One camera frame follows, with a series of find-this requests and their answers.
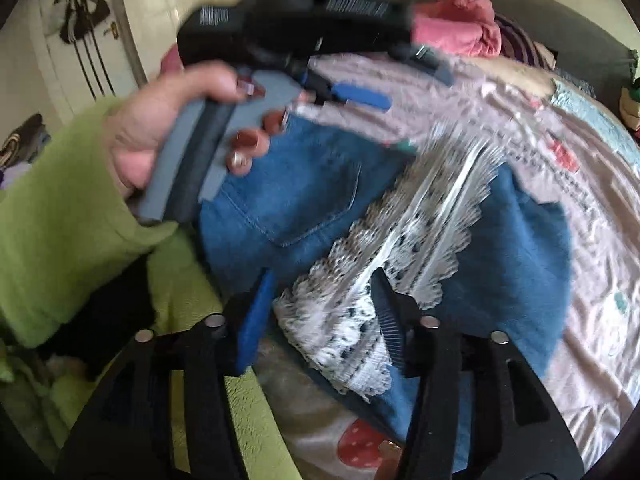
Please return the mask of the green sleeve left forearm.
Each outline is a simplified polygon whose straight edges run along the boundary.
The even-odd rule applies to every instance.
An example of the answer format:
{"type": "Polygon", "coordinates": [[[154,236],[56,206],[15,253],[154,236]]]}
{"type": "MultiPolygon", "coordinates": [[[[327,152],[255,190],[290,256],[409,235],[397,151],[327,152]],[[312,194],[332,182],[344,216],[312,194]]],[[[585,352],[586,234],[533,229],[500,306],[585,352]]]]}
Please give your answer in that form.
{"type": "Polygon", "coordinates": [[[142,226],[107,169],[106,98],[55,133],[1,194],[1,335],[26,348],[49,339],[89,295],[175,232],[142,226]]]}

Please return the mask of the right hand red nail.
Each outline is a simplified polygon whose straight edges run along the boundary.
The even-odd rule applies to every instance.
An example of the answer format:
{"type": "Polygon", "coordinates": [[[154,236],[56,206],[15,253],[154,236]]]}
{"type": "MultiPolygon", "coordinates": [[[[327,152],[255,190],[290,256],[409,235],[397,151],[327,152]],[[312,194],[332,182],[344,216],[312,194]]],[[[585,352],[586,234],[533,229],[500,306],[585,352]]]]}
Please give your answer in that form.
{"type": "Polygon", "coordinates": [[[396,443],[385,440],[378,446],[381,460],[374,480],[394,480],[401,459],[402,448],[396,443]]]}

